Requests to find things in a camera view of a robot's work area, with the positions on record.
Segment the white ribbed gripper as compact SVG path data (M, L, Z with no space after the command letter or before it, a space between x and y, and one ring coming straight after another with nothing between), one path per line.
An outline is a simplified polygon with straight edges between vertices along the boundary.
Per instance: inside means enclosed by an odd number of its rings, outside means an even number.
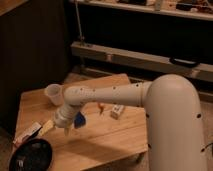
M59 128L64 128L64 135L68 136L70 132L70 125L74 122L74 118L80 111L79 106L62 105L60 106L52 120L48 120L39 131L38 135L43 136L54 128L54 123Z

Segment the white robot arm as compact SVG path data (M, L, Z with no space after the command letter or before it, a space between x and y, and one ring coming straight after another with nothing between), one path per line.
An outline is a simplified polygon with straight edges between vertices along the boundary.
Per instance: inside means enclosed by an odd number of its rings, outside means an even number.
M180 75L105 88L70 86L63 99L49 121L53 127L71 126L88 102L142 107L148 121L150 171L208 171L200 98Z

